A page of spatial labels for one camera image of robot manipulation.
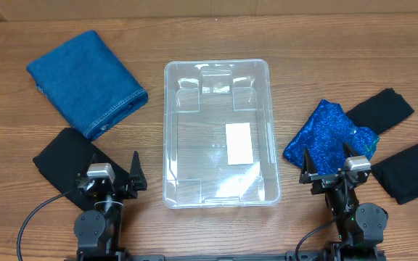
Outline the black cloth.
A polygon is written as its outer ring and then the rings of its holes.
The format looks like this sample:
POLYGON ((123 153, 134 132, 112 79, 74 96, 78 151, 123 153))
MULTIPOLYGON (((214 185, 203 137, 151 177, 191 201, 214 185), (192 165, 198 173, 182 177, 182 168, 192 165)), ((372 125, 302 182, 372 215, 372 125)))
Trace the black cloth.
POLYGON ((67 192, 67 198, 83 211, 94 208, 94 199, 72 190, 78 186, 76 180, 86 173, 93 156, 99 163, 109 163, 115 173, 116 186, 124 186, 129 173, 109 158, 103 151, 74 128, 63 129, 57 137, 36 157, 33 163, 40 174, 61 194, 67 192))
POLYGON ((418 144, 373 165, 372 174, 398 204, 418 198, 418 144))
POLYGON ((346 116, 358 127, 371 129, 377 135, 388 131, 414 113, 414 109, 393 88, 357 104, 346 116))

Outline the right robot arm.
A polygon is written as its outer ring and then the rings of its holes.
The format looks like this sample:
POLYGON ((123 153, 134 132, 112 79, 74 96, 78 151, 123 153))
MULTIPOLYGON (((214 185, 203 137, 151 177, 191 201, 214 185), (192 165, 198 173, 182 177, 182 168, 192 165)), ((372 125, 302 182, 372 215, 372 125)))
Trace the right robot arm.
POLYGON ((385 252, 377 245, 383 242, 388 224, 388 212, 373 203, 361 204, 355 188, 366 183, 371 172, 371 163, 351 147, 343 144, 346 155, 342 168, 335 173, 320 175, 308 149, 303 150, 303 167, 299 182, 310 183, 313 195, 325 195, 332 219, 307 233, 297 244, 296 260, 361 260, 385 261, 385 252), (300 251, 302 244, 314 234, 335 224, 339 241, 330 242, 313 254, 300 251))

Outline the blue glitter fabric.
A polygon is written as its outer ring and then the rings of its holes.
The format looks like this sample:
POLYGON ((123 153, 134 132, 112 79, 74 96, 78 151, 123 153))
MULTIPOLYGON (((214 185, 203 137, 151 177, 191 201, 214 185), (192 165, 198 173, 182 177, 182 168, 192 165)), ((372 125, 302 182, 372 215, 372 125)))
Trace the blue glitter fabric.
POLYGON ((311 155, 319 175, 335 173, 344 165, 345 143, 371 159, 380 137, 368 127, 358 127, 336 103, 321 100, 304 126, 283 151, 291 164, 302 168, 303 150, 311 155))

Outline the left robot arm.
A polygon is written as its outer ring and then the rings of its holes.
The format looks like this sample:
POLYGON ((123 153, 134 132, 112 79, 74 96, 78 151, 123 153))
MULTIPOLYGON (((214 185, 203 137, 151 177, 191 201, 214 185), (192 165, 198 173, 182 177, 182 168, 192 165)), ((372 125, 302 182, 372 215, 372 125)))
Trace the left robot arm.
POLYGON ((120 247, 123 202, 147 190, 147 180, 134 152, 125 183, 115 183, 116 174, 110 163, 93 162, 78 184, 78 190, 94 200, 94 208, 80 214, 74 222, 78 240, 78 260, 130 260, 131 254, 120 247))

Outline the blue denim jeans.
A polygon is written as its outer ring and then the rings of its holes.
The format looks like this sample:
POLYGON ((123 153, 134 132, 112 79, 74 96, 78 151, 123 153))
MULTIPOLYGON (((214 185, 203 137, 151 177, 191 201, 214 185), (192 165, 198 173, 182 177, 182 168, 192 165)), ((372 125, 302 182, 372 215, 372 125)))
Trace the blue denim jeans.
POLYGON ((33 60, 27 71, 70 126, 91 141, 148 102, 147 91, 94 30, 33 60))

